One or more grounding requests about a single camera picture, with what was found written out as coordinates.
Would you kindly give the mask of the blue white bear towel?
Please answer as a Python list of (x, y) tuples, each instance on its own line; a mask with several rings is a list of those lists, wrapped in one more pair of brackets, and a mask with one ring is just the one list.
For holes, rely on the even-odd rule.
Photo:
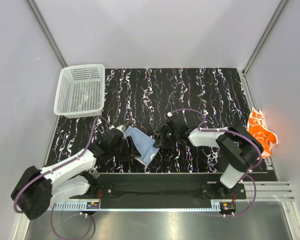
[(148, 166), (159, 152), (159, 148), (153, 147), (155, 140), (136, 127), (129, 126), (125, 130), (125, 136), (131, 136), (133, 143), (141, 156), (135, 157), (141, 164)]

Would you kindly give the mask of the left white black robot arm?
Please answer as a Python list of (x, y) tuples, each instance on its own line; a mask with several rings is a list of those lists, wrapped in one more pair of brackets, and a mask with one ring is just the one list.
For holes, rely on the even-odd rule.
[(108, 157), (129, 161), (141, 154), (129, 136), (132, 127), (111, 129), (101, 141), (88, 141), (75, 155), (48, 167), (28, 167), (11, 193), (13, 209), (35, 220), (50, 205), (72, 198), (93, 198), (98, 193), (99, 174), (90, 170)]

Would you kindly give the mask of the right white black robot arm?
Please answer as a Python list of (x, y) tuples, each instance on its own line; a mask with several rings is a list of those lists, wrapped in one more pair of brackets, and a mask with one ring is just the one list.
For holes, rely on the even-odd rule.
[(229, 198), (235, 185), (262, 160), (263, 146), (240, 124), (223, 128), (189, 128), (185, 122), (169, 120), (162, 126), (154, 148), (171, 149), (175, 143), (218, 148), (228, 166), (217, 185), (218, 195)]

